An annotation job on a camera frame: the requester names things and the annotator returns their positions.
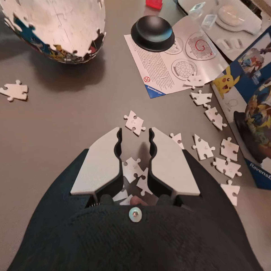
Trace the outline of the pile of loose puzzle pieces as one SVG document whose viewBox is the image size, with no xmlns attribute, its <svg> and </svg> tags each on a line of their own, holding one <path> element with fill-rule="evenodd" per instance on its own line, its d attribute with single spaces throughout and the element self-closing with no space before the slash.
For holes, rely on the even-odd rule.
<svg viewBox="0 0 271 271">
<path fill-rule="evenodd" d="M 208 103 L 211 102 L 211 93 L 202 93 L 202 90 L 198 90 L 198 93 L 191 93 L 191 97 L 196 105 L 202 105 L 206 107 L 208 110 L 216 110 L 215 107 L 211 108 Z M 215 114 L 216 111 L 213 112 L 214 117 L 221 117 L 219 114 Z M 174 136 L 173 133 L 170 134 L 170 137 L 172 140 L 174 140 L 181 149 L 184 147 L 182 143 L 178 143 L 178 141 L 181 141 L 181 134 L 177 134 Z M 208 142 L 204 141 L 203 139 L 200 139 L 200 137 L 196 134 L 194 134 L 194 145 L 192 146 L 192 149 L 196 149 L 198 153 L 198 158 L 200 161 L 205 160 L 207 158 L 213 157 L 213 151 L 215 150 L 215 147 L 210 147 Z M 231 138 L 228 137 L 227 140 L 223 139 L 221 143 L 221 154 L 226 157 L 226 160 L 215 158 L 214 166 L 217 168 L 217 170 L 221 173 L 224 173 L 227 177 L 233 178 L 235 175 L 241 176 L 242 173 L 239 172 L 239 168 L 241 167 L 239 164 L 233 163 L 231 161 L 237 161 L 237 153 L 239 150 L 239 146 L 237 144 L 232 144 L 233 147 L 228 146 L 227 144 L 231 142 Z M 126 161 L 127 165 L 124 165 L 123 163 L 123 175 L 127 179 L 129 183 L 133 182 L 135 177 L 134 174 L 137 174 L 137 176 L 140 178 L 137 186 L 142 189 L 141 195 L 144 196 L 145 192 L 149 194 L 153 194 L 151 190 L 148 188 L 147 185 L 147 175 L 148 175 L 148 168 L 145 169 L 145 171 L 142 171 L 140 166 L 138 166 L 138 163 L 140 162 L 140 159 L 137 161 L 134 161 L 132 158 L 129 158 Z M 204 174 L 200 173 L 199 166 L 200 164 L 197 161 L 188 162 L 188 165 L 192 171 L 192 174 L 196 180 L 203 181 Z M 231 201 L 232 205 L 237 206 L 237 195 L 240 191 L 240 186 L 232 185 L 232 180 L 228 180 L 227 184 L 220 184 L 222 190 L 227 195 L 229 200 Z"/>
</svg>

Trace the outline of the blue puzzle box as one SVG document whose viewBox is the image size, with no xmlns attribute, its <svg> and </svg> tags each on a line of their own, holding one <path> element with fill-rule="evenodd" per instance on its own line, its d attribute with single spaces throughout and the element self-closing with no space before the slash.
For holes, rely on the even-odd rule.
<svg viewBox="0 0 271 271">
<path fill-rule="evenodd" d="M 256 186 L 271 189 L 271 30 L 267 28 L 211 86 Z"/>
</svg>

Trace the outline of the black dome stand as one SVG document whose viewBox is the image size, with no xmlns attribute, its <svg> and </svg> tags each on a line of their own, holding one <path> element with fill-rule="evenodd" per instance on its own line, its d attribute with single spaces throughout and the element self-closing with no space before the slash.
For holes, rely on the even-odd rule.
<svg viewBox="0 0 271 271">
<path fill-rule="evenodd" d="M 131 28 L 131 38 L 139 47 L 149 52 L 164 52 L 175 41 L 170 23 L 154 15 L 138 19 Z"/>
</svg>

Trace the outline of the red plastic block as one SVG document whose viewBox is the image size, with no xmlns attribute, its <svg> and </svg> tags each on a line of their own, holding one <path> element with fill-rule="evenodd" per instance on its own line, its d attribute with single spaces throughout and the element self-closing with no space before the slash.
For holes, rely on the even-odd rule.
<svg viewBox="0 0 271 271">
<path fill-rule="evenodd" d="M 157 10 L 161 10 L 162 5 L 163 5 L 162 0 L 146 0 L 145 3 L 146 3 L 146 6 L 153 9 L 157 9 Z"/>
</svg>

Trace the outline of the folded paper leaflet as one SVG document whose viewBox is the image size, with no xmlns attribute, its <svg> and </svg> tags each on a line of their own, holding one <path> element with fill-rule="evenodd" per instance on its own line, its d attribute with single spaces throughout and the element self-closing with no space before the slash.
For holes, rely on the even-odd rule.
<svg viewBox="0 0 271 271">
<path fill-rule="evenodd" d="M 180 19 L 173 27 L 174 44 L 164 52 L 149 52 L 124 35 L 140 76 L 150 98 L 160 97 L 188 89 L 187 79 L 200 76 L 206 84 L 222 73 L 228 63 L 189 16 Z"/>
</svg>

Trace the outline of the clear plastic piece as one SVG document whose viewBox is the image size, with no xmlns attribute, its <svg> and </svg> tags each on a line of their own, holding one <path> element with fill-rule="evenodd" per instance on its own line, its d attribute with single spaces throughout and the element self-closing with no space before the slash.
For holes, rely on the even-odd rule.
<svg viewBox="0 0 271 271">
<path fill-rule="evenodd" d="M 201 23 L 201 27 L 204 30 L 210 30 L 216 22 L 217 14 L 207 14 Z"/>
<path fill-rule="evenodd" d="M 199 19 L 203 13 L 205 8 L 206 2 L 200 2 L 194 5 L 188 12 L 188 16 L 190 16 L 192 19 Z"/>
</svg>

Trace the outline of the grey partial puzzle ball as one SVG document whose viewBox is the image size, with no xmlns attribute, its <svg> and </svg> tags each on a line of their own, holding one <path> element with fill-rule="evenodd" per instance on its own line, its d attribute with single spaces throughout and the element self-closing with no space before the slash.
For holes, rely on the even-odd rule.
<svg viewBox="0 0 271 271">
<path fill-rule="evenodd" d="M 32 48 L 65 64 L 86 63 L 100 51 L 104 0 L 1 0 L 5 24 Z"/>
</svg>

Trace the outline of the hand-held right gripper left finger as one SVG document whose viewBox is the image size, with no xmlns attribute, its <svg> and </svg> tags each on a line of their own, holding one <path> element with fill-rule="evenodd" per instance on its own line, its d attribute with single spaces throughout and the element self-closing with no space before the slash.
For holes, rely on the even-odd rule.
<svg viewBox="0 0 271 271">
<path fill-rule="evenodd" d="M 71 195 L 115 196 L 122 190 L 121 142 L 122 129 L 116 127 L 89 147 Z"/>
</svg>

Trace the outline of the single white puzzle piece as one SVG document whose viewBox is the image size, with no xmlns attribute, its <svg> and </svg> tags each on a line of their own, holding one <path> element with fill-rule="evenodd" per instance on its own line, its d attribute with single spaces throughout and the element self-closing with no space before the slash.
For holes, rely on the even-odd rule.
<svg viewBox="0 0 271 271">
<path fill-rule="evenodd" d="M 23 85 L 20 80 L 16 80 L 14 84 L 5 84 L 4 88 L 0 88 L 0 93 L 7 96 L 9 102 L 16 100 L 27 100 L 28 98 L 28 86 Z"/>
<path fill-rule="evenodd" d="M 146 127 L 143 127 L 143 122 L 141 118 L 137 117 L 136 113 L 134 113 L 132 110 L 130 110 L 129 115 L 124 115 L 124 120 L 126 120 L 125 127 L 127 127 L 129 130 L 133 130 L 133 133 L 140 136 L 141 131 L 145 131 Z"/>
</svg>

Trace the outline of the white paddle-shaped holder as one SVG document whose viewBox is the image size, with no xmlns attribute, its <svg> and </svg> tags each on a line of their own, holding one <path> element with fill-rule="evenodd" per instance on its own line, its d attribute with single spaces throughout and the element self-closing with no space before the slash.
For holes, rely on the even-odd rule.
<svg viewBox="0 0 271 271">
<path fill-rule="evenodd" d="M 260 32 L 262 21 L 246 6 L 224 4 L 219 7 L 216 23 L 227 31 L 245 31 L 251 35 Z"/>
</svg>

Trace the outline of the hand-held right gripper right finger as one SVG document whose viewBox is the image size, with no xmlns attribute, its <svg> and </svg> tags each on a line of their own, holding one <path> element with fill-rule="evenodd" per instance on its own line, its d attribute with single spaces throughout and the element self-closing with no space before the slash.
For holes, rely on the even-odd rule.
<svg viewBox="0 0 271 271">
<path fill-rule="evenodd" d="M 183 149 L 155 127 L 149 129 L 150 161 L 147 185 L 156 196 L 199 196 L 200 190 Z"/>
</svg>

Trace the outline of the clear plastic stand tray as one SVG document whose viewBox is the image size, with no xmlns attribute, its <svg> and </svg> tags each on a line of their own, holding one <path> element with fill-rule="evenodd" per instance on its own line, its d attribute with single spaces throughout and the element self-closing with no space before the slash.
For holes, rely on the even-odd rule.
<svg viewBox="0 0 271 271">
<path fill-rule="evenodd" d="M 197 20 L 194 19 L 200 26 L 201 26 L 201 23 L 207 14 L 217 14 L 219 7 L 224 4 L 226 4 L 226 5 L 233 4 L 233 5 L 242 6 L 242 7 L 246 6 L 242 1 L 239 1 L 239 0 L 221 0 L 221 1 L 204 0 L 204 1 L 206 2 L 206 5 L 204 8 L 203 15 Z M 200 3 L 200 2 L 204 2 L 204 1 L 203 0 L 202 1 L 200 1 L 200 0 L 179 0 L 178 4 L 188 14 L 189 10 L 194 5 L 196 5 L 197 3 Z M 241 32 L 227 31 L 224 28 L 220 27 L 215 22 L 210 30 L 204 30 L 204 29 L 202 29 L 202 30 L 206 33 L 206 35 L 210 38 L 210 40 L 225 54 L 225 56 L 227 56 L 228 59 L 230 59 L 231 61 L 234 61 L 246 48 L 248 48 L 265 31 L 265 29 L 266 29 L 266 27 L 265 28 L 261 27 L 261 30 L 258 34 L 251 35 L 245 31 L 241 31 Z M 243 49 L 232 49 L 232 46 L 230 44 L 230 38 L 239 38 L 242 41 Z M 218 39 L 227 40 L 229 47 L 231 49 L 229 51 L 226 51 L 220 44 L 217 43 Z"/>
</svg>

